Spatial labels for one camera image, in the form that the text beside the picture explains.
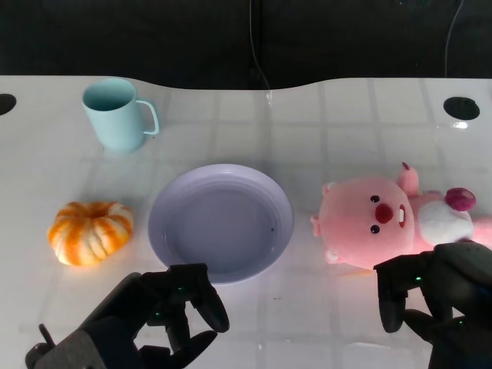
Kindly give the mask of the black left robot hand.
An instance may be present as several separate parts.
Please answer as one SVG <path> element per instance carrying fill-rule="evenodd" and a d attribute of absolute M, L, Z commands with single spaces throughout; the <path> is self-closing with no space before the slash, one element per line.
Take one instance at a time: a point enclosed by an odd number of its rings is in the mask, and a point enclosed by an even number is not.
<path fill-rule="evenodd" d="M 163 327 L 169 347 L 136 347 L 144 327 Z M 81 323 L 98 368 L 185 368 L 230 327 L 205 264 L 131 273 Z"/>

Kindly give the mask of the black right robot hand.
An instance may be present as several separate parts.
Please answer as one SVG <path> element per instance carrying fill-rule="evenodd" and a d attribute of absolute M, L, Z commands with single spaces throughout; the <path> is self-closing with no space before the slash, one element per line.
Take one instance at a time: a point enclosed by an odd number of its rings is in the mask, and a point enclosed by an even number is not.
<path fill-rule="evenodd" d="M 453 310 L 491 325 L 491 250 L 472 241 L 439 244 L 374 266 L 383 329 L 406 324 L 426 341 Z"/>

